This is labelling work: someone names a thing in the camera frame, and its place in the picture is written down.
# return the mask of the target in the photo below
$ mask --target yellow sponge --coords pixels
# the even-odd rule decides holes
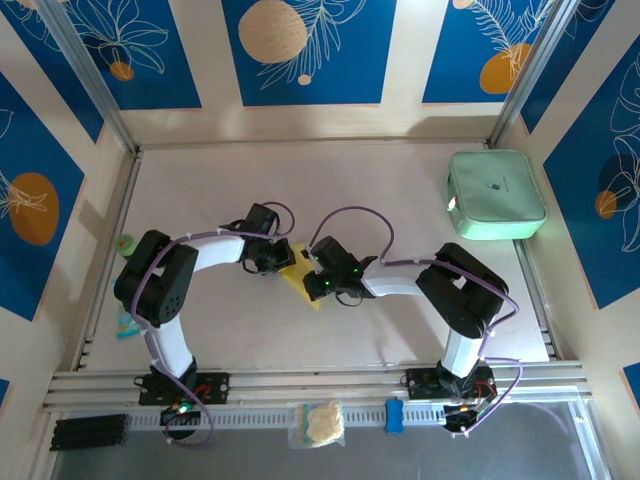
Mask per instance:
[[[302,279],[304,276],[313,270],[313,264],[302,256],[302,250],[304,250],[304,244],[291,245],[291,249],[296,256],[296,264],[290,265],[287,268],[280,270],[280,273],[287,281],[291,288],[298,292],[302,297],[311,305],[314,309],[320,309],[320,302],[318,300],[311,301],[309,295],[304,288]]]

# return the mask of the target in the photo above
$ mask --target blue eraser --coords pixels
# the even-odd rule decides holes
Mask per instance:
[[[385,403],[387,410],[387,424],[384,427],[387,433],[403,433],[404,425],[402,424],[402,406],[404,402],[397,398],[390,398]]]

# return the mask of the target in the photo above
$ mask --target mint green case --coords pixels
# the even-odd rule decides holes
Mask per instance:
[[[464,238],[529,238],[547,219],[529,160],[515,150],[456,153],[446,192],[449,216]]]

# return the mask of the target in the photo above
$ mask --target green object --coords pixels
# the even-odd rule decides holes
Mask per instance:
[[[137,246],[138,242],[131,235],[120,235],[115,243],[116,251],[125,258],[133,255]]]
[[[454,228],[471,240],[529,238],[547,219],[529,160],[515,150],[456,153],[446,194]]]

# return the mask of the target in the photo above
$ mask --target white table surface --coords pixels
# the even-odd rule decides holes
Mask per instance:
[[[290,242],[306,243],[330,211],[345,205],[374,208],[396,231],[388,260],[432,257],[453,241],[507,282],[521,313],[497,329],[488,356],[546,361],[512,242],[464,240],[446,212],[444,177],[451,155],[479,148],[335,141],[150,150],[142,159],[124,232],[140,238],[150,229],[173,237],[215,230],[244,218],[254,202],[277,200],[296,214]],[[286,228],[286,213],[281,218]],[[334,236],[358,258],[379,255],[388,241],[386,226],[364,212],[340,214],[322,233]],[[116,259],[112,278],[123,265]],[[86,368],[145,369],[149,354],[142,338],[116,338],[115,302],[109,289]],[[198,365],[226,369],[435,363],[448,334],[423,297],[365,300],[358,308],[327,298],[315,311],[280,275],[249,275],[239,265],[194,275],[182,324]]]

